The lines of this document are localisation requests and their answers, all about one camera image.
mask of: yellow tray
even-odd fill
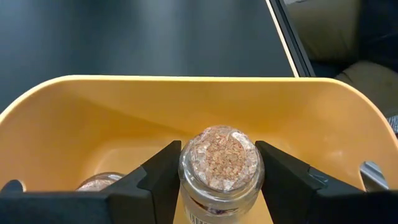
[[[0,114],[0,185],[75,190],[106,171],[127,174],[174,139],[227,124],[364,189],[377,163],[398,188],[398,143],[360,92],[325,78],[73,75],[42,83]],[[181,201],[175,223],[186,223]],[[260,196],[244,223],[272,223]]]

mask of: barcode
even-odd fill
[[[189,213],[189,219],[191,221],[191,224],[210,224],[210,223],[200,220],[196,216],[192,215],[192,213]]]

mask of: dark table surface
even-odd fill
[[[71,74],[292,77],[265,0],[0,0],[0,110]]]

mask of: yellow plastic bin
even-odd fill
[[[74,75],[29,90],[0,115],[0,185],[75,190],[100,172],[127,174],[174,139],[227,124],[364,189],[373,161],[398,188],[398,143],[360,92],[323,78]],[[272,223],[259,197],[245,223]],[[178,200],[175,223],[187,223]]]

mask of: black countertop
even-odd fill
[[[0,0],[0,110],[71,74],[292,77],[265,0]]]

